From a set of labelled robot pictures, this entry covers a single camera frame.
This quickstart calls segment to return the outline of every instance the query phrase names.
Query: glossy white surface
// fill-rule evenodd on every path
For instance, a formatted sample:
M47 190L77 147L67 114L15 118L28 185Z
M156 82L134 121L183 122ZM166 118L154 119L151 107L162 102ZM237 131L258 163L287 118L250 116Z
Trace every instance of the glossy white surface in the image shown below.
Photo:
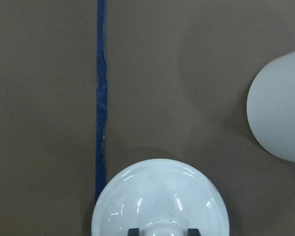
M92 218L92 236L184 236L198 228L202 236L228 236L229 220L214 185L182 162L152 159L117 174L100 195Z
M260 71L248 94L247 116L267 151L295 162L295 52Z

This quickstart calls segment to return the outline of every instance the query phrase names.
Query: white bowl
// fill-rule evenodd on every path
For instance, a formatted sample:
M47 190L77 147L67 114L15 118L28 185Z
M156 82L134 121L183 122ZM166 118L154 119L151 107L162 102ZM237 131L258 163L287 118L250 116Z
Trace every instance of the white bowl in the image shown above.
M92 236L229 236L219 192L201 172L182 162L151 159L117 174L101 193L92 218Z

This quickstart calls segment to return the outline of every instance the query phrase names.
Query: cardboard surface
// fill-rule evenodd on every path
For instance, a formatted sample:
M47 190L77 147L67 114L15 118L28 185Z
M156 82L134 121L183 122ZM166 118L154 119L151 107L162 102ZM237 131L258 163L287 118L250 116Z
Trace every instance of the cardboard surface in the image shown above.
M295 1L108 1L108 179L149 158L204 173L231 236L295 236L295 164L246 118L295 50ZM0 236L90 235L96 1L0 1Z

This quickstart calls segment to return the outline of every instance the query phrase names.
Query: blue tape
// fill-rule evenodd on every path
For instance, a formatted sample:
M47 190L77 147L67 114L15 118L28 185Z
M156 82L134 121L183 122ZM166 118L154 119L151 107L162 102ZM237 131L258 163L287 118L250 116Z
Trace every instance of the blue tape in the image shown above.
M106 0L97 1L97 90L96 90L96 163L95 201L106 186L104 153L105 126L107 120L107 65L105 59Z

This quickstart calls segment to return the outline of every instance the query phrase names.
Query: white object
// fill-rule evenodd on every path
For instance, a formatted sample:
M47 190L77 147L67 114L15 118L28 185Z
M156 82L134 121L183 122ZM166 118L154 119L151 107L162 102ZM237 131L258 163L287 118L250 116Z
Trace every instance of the white object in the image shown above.
M259 72L248 94L247 116L254 136L268 152L295 162L295 52Z
M92 218L92 236L229 236L224 202L202 173L182 162L152 159L117 174L101 193Z

